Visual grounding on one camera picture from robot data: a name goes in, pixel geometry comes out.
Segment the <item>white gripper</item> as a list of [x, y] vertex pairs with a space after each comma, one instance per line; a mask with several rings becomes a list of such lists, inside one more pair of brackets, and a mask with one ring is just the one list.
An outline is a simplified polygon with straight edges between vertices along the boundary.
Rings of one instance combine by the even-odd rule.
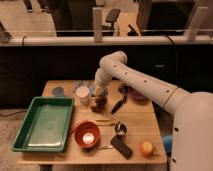
[[108, 95], [108, 89], [98, 81], [95, 81], [94, 85], [89, 86], [89, 95], [106, 97]]

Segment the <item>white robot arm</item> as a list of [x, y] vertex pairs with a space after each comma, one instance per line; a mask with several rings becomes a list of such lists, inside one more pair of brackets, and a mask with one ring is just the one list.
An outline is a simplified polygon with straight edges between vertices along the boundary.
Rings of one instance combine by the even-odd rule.
[[127, 60], [122, 51], [102, 57], [95, 84], [115, 77], [174, 116], [171, 171], [213, 171], [213, 93], [190, 93], [129, 68]]

